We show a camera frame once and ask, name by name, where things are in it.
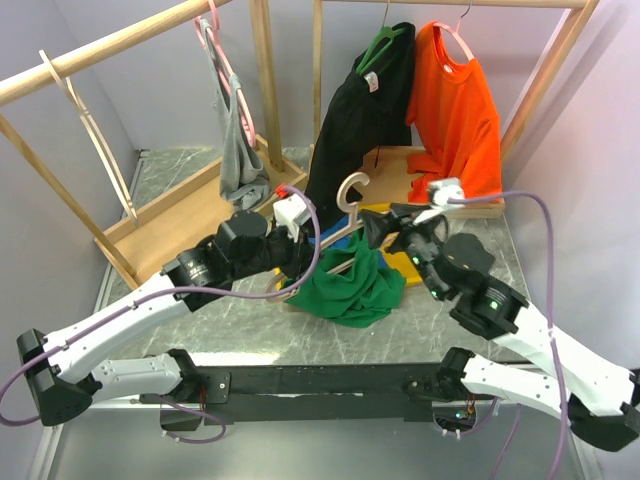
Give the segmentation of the green tank top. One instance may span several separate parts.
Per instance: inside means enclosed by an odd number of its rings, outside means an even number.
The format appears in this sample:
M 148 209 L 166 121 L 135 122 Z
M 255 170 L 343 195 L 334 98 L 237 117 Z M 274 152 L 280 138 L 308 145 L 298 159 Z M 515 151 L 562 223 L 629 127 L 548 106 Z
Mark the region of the green tank top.
M 400 305 L 405 284 L 398 270 L 380 264 L 379 252 L 359 230 L 346 246 L 326 249 L 311 278 L 286 303 L 342 326 L 366 328 Z

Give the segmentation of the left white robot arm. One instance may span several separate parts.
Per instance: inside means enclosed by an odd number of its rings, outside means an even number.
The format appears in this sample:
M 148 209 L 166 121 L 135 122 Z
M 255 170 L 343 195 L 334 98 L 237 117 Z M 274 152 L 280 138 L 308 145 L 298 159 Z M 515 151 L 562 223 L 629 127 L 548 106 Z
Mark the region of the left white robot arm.
M 204 381 L 186 350 L 124 361 L 113 360 L 112 354 L 164 321 L 234 295 L 238 280 L 273 268 L 306 280 L 319 249 L 298 229 L 316 221 L 316 214 L 304 209 L 285 214 L 270 229 L 258 213 L 236 213 L 110 307 L 57 332 L 31 329 L 20 335 L 20 373 L 37 421 L 60 425 L 94 403 L 130 395 L 193 399 Z

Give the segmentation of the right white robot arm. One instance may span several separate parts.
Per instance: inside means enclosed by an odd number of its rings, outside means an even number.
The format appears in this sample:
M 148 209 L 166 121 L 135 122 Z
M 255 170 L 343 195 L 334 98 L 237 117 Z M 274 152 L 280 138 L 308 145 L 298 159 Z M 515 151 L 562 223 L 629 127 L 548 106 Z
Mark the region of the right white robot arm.
M 506 348 L 539 368 L 538 373 L 501 365 L 452 347 L 434 379 L 411 388 L 414 395 L 452 401 L 491 395 L 559 419 L 584 442 L 618 452 L 639 437 L 639 372 L 613 364 L 559 329 L 540 310 L 492 276 L 495 258 L 477 236 L 448 233 L 448 222 L 418 206 L 394 204 L 387 213 L 364 209 L 370 247 L 394 241 L 431 296 L 452 301 L 450 312 L 463 329 Z

